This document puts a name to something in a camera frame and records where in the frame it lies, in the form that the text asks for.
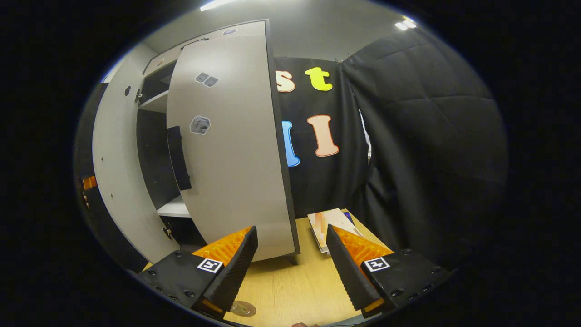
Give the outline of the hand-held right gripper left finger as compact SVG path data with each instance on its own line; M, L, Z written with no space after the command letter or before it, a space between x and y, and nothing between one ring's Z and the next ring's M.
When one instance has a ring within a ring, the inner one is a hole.
M231 311L258 246L257 228L249 226L199 250L174 251L136 278L179 306L223 318Z

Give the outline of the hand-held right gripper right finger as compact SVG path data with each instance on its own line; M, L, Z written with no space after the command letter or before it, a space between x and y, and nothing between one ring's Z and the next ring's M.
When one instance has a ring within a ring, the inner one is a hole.
M454 275L417 251L392 251L334 225L327 227L326 245L351 304L365 318L409 306Z

